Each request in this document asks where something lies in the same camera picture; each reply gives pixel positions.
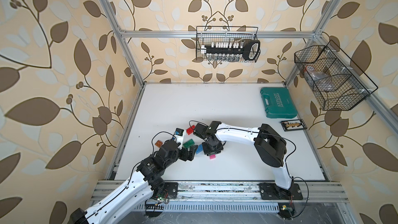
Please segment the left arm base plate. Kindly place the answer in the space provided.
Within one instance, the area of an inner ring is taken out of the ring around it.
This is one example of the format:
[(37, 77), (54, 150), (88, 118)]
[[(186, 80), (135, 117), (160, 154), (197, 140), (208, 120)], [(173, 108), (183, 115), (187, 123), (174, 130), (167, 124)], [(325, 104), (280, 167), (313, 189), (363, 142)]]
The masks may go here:
[(178, 194), (178, 183), (165, 182), (157, 190), (156, 198), (176, 199)]

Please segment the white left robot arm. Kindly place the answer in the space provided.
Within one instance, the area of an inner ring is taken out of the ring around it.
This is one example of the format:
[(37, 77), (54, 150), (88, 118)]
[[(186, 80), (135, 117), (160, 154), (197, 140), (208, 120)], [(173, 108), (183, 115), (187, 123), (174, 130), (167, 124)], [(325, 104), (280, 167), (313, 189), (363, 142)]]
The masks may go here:
[(175, 140), (167, 140), (158, 151), (134, 167), (129, 179), (92, 207), (78, 208), (70, 215), (69, 224), (116, 224), (139, 204), (164, 193), (162, 175), (177, 160), (192, 161), (198, 145), (188, 149)]

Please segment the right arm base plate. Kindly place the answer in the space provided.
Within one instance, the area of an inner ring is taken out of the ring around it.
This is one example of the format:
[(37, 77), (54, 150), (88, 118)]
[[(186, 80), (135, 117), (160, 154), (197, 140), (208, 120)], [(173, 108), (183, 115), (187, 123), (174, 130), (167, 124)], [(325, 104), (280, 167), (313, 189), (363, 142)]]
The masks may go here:
[(278, 187), (275, 183), (260, 183), (259, 190), (262, 200), (303, 200), (298, 184), (292, 184), (289, 189)]

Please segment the light blue lego brick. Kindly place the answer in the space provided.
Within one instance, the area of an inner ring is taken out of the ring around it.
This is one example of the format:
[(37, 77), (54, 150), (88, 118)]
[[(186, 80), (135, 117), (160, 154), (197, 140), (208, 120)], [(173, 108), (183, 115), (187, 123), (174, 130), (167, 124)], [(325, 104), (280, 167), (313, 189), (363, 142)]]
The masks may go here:
[(196, 154), (199, 154), (200, 152), (202, 152), (203, 151), (203, 146), (202, 146), (202, 144), (200, 144), (199, 146), (198, 146), (198, 149), (196, 150)]

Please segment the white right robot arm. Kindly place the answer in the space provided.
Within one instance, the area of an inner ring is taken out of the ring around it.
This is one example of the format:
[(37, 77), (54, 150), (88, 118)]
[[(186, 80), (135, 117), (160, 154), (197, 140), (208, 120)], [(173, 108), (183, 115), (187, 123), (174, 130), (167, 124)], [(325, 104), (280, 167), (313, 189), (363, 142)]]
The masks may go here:
[(254, 147), (260, 159), (272, 167), (277, 188), (291, 189), (294, 179), (290, 176), (285, 163), (286, 139), (282, 138), (270, 125), (262, 124), (259, 128), (244, 128), (213, 121), (210, 125), (200, 123), (196, 125), (194, 135), (204, 141), (202, 147), (207, 156), (221, 153), (227, 142)]

